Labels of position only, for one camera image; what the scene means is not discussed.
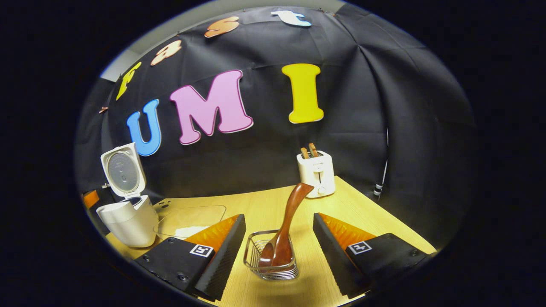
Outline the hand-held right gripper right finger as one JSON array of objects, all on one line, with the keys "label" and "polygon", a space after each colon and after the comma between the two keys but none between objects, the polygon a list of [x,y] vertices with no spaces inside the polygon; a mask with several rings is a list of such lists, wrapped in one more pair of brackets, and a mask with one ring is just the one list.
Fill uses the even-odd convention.
[{"label": "hand-held right gripper right finger", "polygon": [[321,212],[314,214],[313,230],[341,294],[349,298],[392,286],[435,256],[393,233],[375,236]]}]

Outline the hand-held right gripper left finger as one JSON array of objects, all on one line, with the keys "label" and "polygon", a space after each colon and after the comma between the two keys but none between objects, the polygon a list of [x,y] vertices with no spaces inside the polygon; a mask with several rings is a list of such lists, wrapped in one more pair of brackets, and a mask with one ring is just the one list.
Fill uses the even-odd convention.
[{"label": "hand-held right gripper left finger", "polygon": [[135,262],[180,291],[220,301],[245,231],[244,214],[236,214],[188,240],[168,237]]}]

